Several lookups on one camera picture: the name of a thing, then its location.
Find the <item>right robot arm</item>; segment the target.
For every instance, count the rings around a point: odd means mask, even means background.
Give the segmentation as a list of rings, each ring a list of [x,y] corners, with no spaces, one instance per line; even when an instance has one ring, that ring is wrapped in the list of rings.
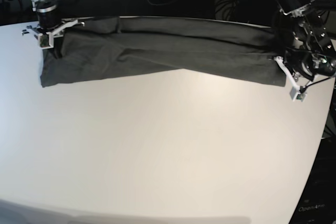
[[[58,14],[58,0],[31,0],[31,4],[38,18],[38,26],[27,26],[22,35],[33,34],[40,39],[42,36],[59,35],[65,29],[65,22]]]

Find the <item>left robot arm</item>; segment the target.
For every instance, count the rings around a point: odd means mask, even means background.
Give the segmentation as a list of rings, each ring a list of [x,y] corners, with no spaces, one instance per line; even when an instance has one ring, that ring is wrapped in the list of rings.
[[[273,60],[288,78],[295,75],[309,80],[304,86],[293,87],[303,94],[316,84],[315,77],[335,77],[335,48],[325,25],[314,7],[315,0],[275,0],[278,12],[271,27],[278,47]]]

